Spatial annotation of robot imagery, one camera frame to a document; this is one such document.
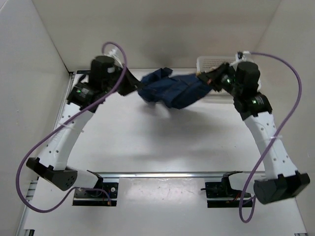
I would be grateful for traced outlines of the dark blue denim trousers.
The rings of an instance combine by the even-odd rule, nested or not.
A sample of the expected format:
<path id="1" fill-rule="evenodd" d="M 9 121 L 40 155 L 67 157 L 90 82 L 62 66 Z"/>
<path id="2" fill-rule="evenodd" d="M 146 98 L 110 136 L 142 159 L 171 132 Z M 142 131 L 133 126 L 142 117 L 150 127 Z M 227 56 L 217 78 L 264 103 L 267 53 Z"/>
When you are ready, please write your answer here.
<path id="1" fill-rule="evenodd" d="M 163 103 L 167 108 L 183 109 L 209 94 L 213 88 L 194 73 L 172 75 L 173 70 L 160 68 L 142 77 L 144 85 L 138 95 L 148 103 Z"/>

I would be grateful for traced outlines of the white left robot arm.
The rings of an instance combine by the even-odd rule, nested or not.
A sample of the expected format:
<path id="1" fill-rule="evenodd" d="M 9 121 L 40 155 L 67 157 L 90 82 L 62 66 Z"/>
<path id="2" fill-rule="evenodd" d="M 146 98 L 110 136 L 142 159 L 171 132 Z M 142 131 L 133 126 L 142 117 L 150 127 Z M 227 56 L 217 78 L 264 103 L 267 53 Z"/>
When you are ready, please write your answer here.
<path id="1" fill-rule="evenodd" d="M 93 197 L 101 195 L 103 178 L 68 166 L 70 153 L 85 125 L 110 94 L 126 96 L 140 85 L 128 69 L 117 66 L 83 74 L 67 97 L 59 127 L 38 156 L 27 159 L 26 166 L 62 191 L 76 187 L 86 189 Z"/>

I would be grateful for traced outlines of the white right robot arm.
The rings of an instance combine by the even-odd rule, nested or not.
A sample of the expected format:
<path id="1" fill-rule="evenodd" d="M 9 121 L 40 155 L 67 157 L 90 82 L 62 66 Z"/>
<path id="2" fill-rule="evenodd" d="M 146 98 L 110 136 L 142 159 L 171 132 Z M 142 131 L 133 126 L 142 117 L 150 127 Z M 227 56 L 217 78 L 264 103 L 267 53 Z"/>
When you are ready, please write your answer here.
<path id="1" fill-rule="evenodd" d="M 253 62 L 241 62 L 236 68 L 229 63 L 197 77 L 214 91 L 224 90 L 233 97 L 234 107 L 250 130 L 265 169 L 264 180 L 255 180 L 253 191 L 260 203 L 296 197 L 308 184 L 310 177 L 300 173 L 290 160 L 276 132 L 272 107 L 268 98 L 258 91 L 260 71 Z"/>

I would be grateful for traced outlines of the white plastic perforated basket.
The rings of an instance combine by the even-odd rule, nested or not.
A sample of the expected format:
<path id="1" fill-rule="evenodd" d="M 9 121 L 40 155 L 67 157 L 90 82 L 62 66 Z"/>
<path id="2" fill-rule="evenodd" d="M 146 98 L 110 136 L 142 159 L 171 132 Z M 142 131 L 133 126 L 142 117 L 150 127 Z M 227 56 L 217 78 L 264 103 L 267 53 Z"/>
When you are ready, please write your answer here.
<path id="1" fill-rule="evenodd" d="M 235 71 L 237 65 L 245 61 L 254 62 L 247 54 L 243 54 L 241 58 L 239 58 L 237 54 L 235 56 L 199 56 L 196 61 L 196 69 L 198 73 L 211 73 L 217 75 L 224 70 L 224 65 L 231 66 Z M 233 103 L 233 97 L 223 89 L 221 91 L 211 90 L 203 100 L 207 103 L 214 104 Z"/>

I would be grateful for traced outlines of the aluminium frame rail left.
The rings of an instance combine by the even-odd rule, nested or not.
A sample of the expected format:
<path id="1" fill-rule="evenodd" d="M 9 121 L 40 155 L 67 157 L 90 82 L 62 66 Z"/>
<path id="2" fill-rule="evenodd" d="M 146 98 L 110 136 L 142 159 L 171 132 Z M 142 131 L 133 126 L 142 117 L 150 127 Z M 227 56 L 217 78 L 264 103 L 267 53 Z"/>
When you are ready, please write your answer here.
<path id="1" fill-rule="evenodd" d="M 59 106 L 59 110 L 58 110 L 57 117 L 56 117 L 56 120 L 55 120 L 54 127 L 53 127 L 52 131 L 54 131 L 59 126 L 59 121 L 61 119 L 63 108 L 64 108 L 64 105 L 66 103 L 66 98 L 69 95 L 70 90 L 72 88 L 75 75 L 76 75 L 75 71 L 72 71 L 69 74 L 69 77 L 68 77 L 68 80 L 67 80 L 67 84 L 66 84 L 65 90 L 64 90 L 63 95 L 62 95 L 62 101 L 61 101 L 61 104 Z"/>

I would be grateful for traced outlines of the aluminium frame rail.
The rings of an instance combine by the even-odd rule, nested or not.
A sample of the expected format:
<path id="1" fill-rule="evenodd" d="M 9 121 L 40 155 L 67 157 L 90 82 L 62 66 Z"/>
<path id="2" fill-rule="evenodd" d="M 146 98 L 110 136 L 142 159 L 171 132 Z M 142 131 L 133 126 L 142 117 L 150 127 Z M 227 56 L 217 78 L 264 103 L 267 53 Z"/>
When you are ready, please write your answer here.
<path id="1" fill-rule="evenodd" d="M 221 178 L 226 172 L 98 172 L 103 178 Z"/>
<path id="2" fill-rule="evenodd" d="M 64 105 L 66 103 L 66 98 L 69 95 L 70 90 L 72 88 L 75 75 L 76 75 L 75 71 L 72 71 L 69 74 L 69 77 L 68 77 L 68 80 L 67 80 L 67 84 L 66 84 L 65 90 L 64 90 L 63 95 L 62 95 L 62 101 L 61 101 L 61 104 L 59 106 L 59 110 L 58 110 L 57 117 L 56 117 L 56 120 L 55 120 L 54 127 L 53 127 L 52 131 L 54 131 L 59 126 L 59 121 L 61 119 L 63 108 L 64 108 Z"/>

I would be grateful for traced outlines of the aluminium frame rail front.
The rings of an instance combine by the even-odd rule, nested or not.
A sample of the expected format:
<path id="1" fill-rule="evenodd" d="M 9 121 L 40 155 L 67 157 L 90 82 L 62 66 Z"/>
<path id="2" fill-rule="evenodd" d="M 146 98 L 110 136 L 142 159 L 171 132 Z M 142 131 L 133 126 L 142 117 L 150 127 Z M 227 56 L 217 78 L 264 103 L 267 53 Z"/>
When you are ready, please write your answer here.
<path id="1" fill-rule="evenodd" d="M 221 178 L 226 172 L 98 172 L 103 178 Z"/>

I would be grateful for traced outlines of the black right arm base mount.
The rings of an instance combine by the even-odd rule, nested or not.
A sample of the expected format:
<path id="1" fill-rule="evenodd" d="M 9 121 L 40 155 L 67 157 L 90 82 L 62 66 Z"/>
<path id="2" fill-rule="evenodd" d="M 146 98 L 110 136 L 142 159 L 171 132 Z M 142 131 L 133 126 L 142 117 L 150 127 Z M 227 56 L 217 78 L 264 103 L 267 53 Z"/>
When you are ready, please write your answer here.
<path id="1" fill-rule="evenodd" d="M 204 186 L 207 208 L 237 208 L 243 187 L 249 174 L 242 171 L 204 172 Z"/>

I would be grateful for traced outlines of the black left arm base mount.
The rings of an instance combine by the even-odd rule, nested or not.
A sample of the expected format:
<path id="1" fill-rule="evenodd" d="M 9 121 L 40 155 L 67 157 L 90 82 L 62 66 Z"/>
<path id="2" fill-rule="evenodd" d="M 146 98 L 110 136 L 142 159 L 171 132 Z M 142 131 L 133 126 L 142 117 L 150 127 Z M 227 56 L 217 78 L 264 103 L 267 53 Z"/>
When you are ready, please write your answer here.
<path id="1" fill-rule="evenodd" d="M 74 191 L 73 206 L 80 207 L 115 207 L 119 190 L 118 179 L 106 179 L 97 173 L 98 181 L 92 190 L 76 189 Z"/>

